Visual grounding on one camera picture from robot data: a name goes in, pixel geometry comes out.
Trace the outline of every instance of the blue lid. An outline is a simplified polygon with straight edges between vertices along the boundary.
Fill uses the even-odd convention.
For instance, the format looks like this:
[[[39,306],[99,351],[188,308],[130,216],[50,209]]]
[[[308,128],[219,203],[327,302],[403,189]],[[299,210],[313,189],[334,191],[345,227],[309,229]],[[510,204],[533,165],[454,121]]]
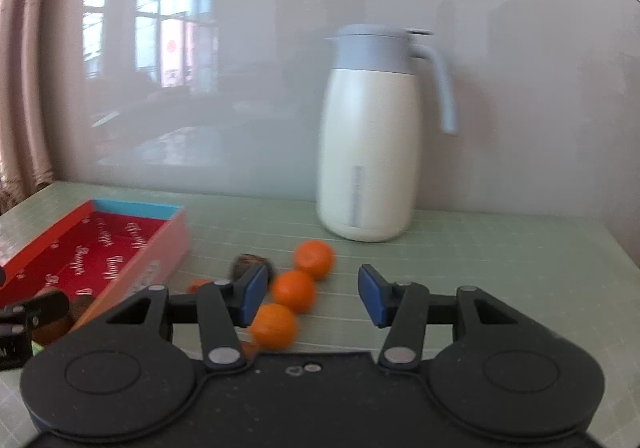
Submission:
[[[396,37],[409,40],[409,34],[401,28],[393,28],[383,24],[350,24],[338,31],[338,37],[346,35],[376,35],[378,37]]]

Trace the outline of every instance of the red box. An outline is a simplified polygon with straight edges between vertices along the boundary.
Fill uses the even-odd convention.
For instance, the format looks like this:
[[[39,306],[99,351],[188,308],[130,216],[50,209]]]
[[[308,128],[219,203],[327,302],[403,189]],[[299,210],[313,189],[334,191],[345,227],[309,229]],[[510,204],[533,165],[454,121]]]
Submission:
[[[189,248],[179,206],[91,199],[41,233],[4,269],[0,308],[46,286],[94,303],[75,328],[150,284],[164,284]]]

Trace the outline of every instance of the table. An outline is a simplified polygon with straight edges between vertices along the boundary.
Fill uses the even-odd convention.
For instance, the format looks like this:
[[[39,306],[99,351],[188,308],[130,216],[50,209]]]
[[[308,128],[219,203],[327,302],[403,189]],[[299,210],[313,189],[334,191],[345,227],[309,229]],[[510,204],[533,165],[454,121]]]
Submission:
[[[92,197],[186,208],[192,250],[170,281],[175,292],[196,278],[226,278],[239,253],[267,257],[281,271],[291,268],[301,240],[327,241],[337,255],[335,269],[318,284],[311,313],[300,317],[293,350],[365,349],[377,356],[386,332],[370,323],[357,296],[362,263],[390,281],[420,282],[432,293],[477,285],[589,351],[607,378],[591,433],[611,448],[640,442],[640,273],[598,221],[420,210],[401,237],[355,243],[324,230],[312,202],[57,182],[0,216],[0,257],[15,254]],[[424,356],[450,341],[449,327],[430,326]],[[174,343],[198,356],[196,326],[176,326]],[[34,435],[18,379],[19,371],[0,374],[0,448],[21,446]]]

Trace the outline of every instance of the white wall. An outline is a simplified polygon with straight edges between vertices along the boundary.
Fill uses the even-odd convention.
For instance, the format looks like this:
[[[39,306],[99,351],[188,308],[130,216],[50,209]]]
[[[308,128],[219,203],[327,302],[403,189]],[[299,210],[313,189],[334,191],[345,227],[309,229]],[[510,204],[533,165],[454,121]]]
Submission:
[[[460,135],[439,131],[423,67],[418,204],[595,216],[640,261],[638,0],[213,0],[218,91],[148,99],[127,83],[132,1],[109,2],[98,79],[82,73],[82,0],[43,4],[42,100],[67,179],[313,199],[324,38],[357,21],[425,28],[449,63]],[[100,104],[118,116],[94,127]]]

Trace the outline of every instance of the blue gripper pad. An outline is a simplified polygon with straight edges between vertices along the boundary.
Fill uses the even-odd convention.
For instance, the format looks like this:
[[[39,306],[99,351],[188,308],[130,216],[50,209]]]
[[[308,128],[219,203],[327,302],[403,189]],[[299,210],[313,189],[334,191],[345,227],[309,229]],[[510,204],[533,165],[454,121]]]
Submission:
[[[384,290],[388,283],[371,266],[362,265],[358,269],[358,294],[369,313],[369,317],[377,327],[388,327],[386,323],[386,303]]]
[[[255,274],[251,282],[244,288],[242,296],[242,305],[240,306],[240,327],[247,327],[254,321],[258,307],[262,303],[264,295],[267,294],[268,270],[263,265]]]

